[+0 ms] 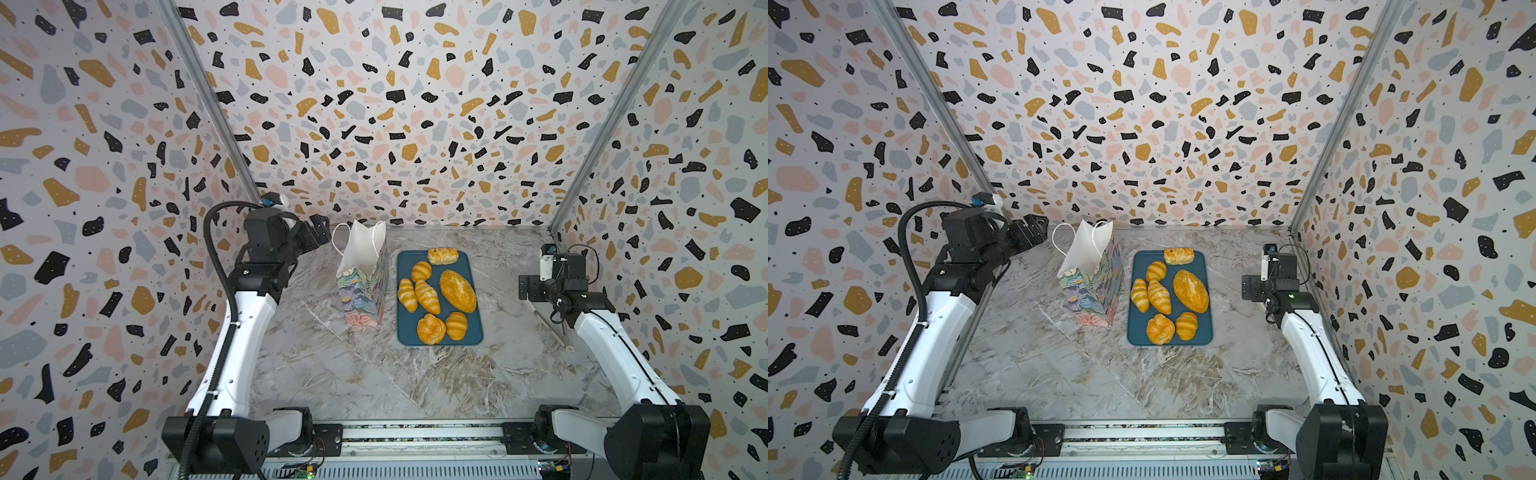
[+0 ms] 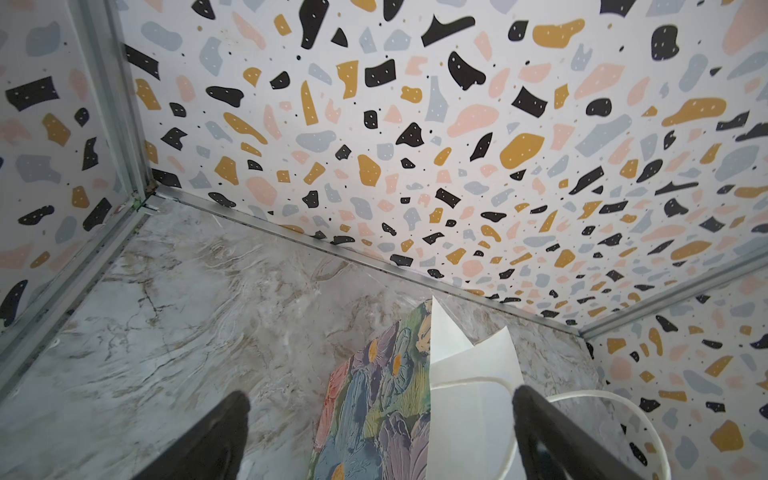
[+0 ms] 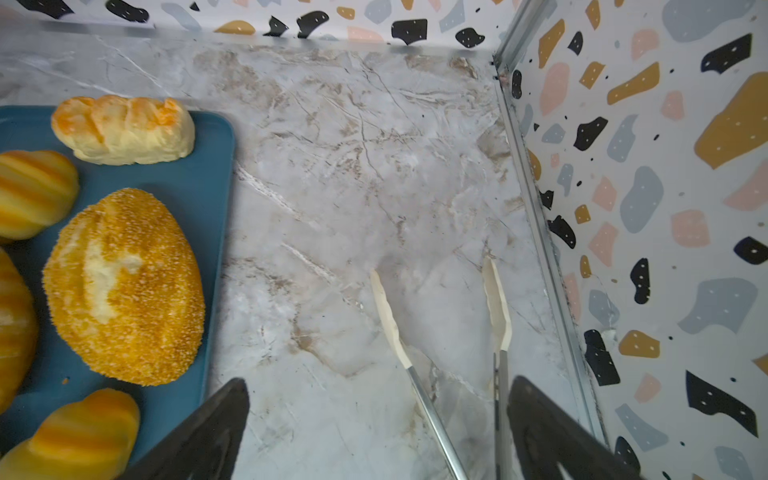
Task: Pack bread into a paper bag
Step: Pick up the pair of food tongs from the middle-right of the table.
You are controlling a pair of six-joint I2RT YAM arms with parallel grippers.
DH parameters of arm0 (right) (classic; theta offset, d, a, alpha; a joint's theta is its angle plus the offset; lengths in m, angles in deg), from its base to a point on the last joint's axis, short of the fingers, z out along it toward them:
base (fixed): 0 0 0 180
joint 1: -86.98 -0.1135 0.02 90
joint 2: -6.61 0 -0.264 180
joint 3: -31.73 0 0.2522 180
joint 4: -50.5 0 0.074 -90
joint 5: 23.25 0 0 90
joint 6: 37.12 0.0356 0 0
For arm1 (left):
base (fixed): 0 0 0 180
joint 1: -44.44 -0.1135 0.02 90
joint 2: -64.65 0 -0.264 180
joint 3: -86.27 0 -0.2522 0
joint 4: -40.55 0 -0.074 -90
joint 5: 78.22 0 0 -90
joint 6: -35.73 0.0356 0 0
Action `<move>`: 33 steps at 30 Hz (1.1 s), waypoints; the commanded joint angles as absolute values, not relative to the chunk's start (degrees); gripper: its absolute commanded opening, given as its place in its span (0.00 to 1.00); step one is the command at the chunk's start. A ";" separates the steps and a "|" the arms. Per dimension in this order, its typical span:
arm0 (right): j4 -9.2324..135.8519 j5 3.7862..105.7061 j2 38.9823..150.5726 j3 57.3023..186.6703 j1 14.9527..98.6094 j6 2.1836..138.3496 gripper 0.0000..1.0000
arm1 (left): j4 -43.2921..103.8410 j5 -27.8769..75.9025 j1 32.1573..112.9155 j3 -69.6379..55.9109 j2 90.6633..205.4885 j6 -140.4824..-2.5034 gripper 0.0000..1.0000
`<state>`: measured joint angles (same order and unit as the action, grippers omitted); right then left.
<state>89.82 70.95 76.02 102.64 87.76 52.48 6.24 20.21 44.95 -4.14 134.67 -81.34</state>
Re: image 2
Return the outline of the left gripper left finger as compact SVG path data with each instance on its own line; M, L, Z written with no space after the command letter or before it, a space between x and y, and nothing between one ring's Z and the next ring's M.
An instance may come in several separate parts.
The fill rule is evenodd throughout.
M248 437L250 402L234 391L134 479L231 479L238 476Z

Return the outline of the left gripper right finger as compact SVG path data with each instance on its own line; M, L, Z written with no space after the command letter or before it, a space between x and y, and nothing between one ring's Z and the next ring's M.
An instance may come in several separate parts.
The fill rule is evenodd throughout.
M516 389L512 405L526 479L639 477L533 388Z

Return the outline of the floral paper bag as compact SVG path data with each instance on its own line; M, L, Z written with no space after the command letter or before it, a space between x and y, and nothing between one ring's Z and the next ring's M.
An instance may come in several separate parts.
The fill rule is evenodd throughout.
M512 336L471 342L434 299L331 374L312 479L526 479L513 395Z

